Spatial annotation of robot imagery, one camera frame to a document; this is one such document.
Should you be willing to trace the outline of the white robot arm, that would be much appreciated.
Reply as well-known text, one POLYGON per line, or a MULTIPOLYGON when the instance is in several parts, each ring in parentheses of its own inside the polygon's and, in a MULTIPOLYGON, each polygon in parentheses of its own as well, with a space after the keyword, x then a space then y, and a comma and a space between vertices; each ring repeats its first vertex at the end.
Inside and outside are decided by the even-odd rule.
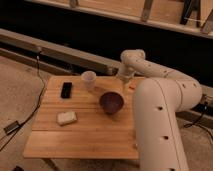
POLYGON ((117 77, 144 76, 133 93, 133 117, 141 171, 189 171, 176 114, 196 106, 200 83, 175 69, 145 59, 139 49, 121 53, 117 77))

